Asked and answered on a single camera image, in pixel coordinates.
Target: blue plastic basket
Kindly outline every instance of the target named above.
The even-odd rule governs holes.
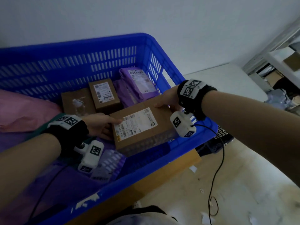
[[[118,70],[131,66],[143,69],[160,93],[170,88],[163,70],[175,84],[185,80],[156,40],[138,33],[0,49],[0,88],[60,103],[60,93],[95,80],[119,79]],[[197,123],[218,130],[209,118]],[[68,222],[212,137],[210,130],[197,127],[189,139],[177,138],[128,158],[118,179],[102,188],[96,201],[78,209],[70,205],[40,224]]]

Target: black cable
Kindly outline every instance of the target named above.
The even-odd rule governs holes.
[[[215,172],[214,178],[212,179],[212,187],[213,187],[214,181],[215,181],[215,177],[216,177],[218,171],[220,170],[220,168],[221,168],[221,166],[223,165],[223,162],[224,162],[224,155],[225,155],[224,143],[223,143],[223,140],[221,139],[221,137],[220,137],[215,131],[213,131],[211,128],[209,128],[209,127],[207,127],[207,126],[205,126],[205,125],[198,125],[198,124],[191,125],[191,127],[193,127],[193,126],[202,126],[202,127],[208,128],[208,129],[209,129],[210,131],[212,131],[212,132],[220,139],[220,141],[222,142],[222,147],[223,147],[223,158],[222,158],[222,162],[221,162],[219,168],[218,168],[217,171]],[[213,198],[216,200],[216,203],[217,203],[217,206],[218,206],[218,210],[217,210],[217,213],[216,213],[216,214],[214,214],[214,215],[211,215],[211,214],[210,214],[210,201],[211,201],[211,199],[212,199],[212,197],[211,197],[211,195],[212,195],[212,187],[210,188],[210,192],[209,192],[209,196],[208,196],[208,215],[209,215],[209,222],[210,222],[211,225],[212,225],[212,221],[211,221],[211,219],[210,219],[210,216],[216,216],[216,215],[218,214],[218,212],[219,212],[219,205],[218,205],[218,202],[217,202],[216,198],[213,197]]]
[[[34,206],[32,212],[31,212],[31,214],[30,214],[30,216],[29,216],[29,220],[32,219],[32,217],[33,217],[33,215],[34,215],[34,213],[35,213],[35,211],[36,211],[36,209],[37,209],[37,207],[38,207],[40,201],[42,200],[42,197],[43,197],[44,194],[46,193],[47,189],[50,187],[51,183],[52,183],[52,182],[55,180],[55,178],[56,178],[56,177],[57,177],[64,169],[66,169],[68,166],[70,166],[70,164],[64,166],[60,171],[58,171],[58,172],[56,173],[56,175],[55,175],[55,176],[51,179],[51,181],[48,183],[48,185],[47,185],[46,188],[44,189],[43,193],[41,194],[40,198],[39,198],[38,201],[36,202],[36,204],[35,204],[35,206]]]

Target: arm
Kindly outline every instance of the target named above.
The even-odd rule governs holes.
[[[166,91],[156,106],[176,103],[177,86]],[[207,117],[300,186],[300,117],[263,102],[219,91],[208,92],[201,108]]]
[[[91,136],[111,140],[108,123],[119,124],[103,114],[82,117]],[[44,133],[0,153],[0,209],[20,194],[61,153],[58,139]]]

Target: wrist strap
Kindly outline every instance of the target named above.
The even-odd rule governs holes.
[[[74,147],[77,145],[80,145],[82,143],[82,141],[85,139],[86,135],[89,134],[88,128],[87,128],[85,122],[82,120],[77,121],[77,120],[73,119],[73,120],[77,121],[77,123],[72,124],[71,127],[67,127],[67,128],[64,126],[64,125],[66,125],[67,122],[63,123],[64,127],[59,125],[58,123],[64,119],[66,119],[66,117],[68,118],[69,115],[63,116],[63,117],[59,118],[58,120],[50,123],[49,124],[50,126],[47,129],[45,129],[44,131],[42,131],[42,133],[41,133],[41,134],[50,133],[53,136],[55,136],[61,145],[61,148],[62,148],[61,154],[63,154],[63,155],[68,154],[68,152],[70,152],[71,150],[73,151]]]
[[[193,113],[197,120],[203,121],[206,115],[202,111],[201,103],[206,93],[211,90],[217,89],[199,80],[185,80],[177,89],[179,105],[185,108],[187,113]]]

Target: small cardboard box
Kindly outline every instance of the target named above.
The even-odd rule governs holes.
[[[294,52],[291,56],[283,60],[294,72],[300,69],[300,54]]]
[[[97,113],[109,115],[123,108],[111,79],[89,83]]]
[[[124,119],[113,127],[117,151],[129,157],[178,137],[170,121],[169,107],[153,106],[159,99],[157,96],[111,114],[114,118]]]
[[[96,113],[92,95],[88,88],[62,93],[62,104],[65,113],[69,115],[81,117]]]

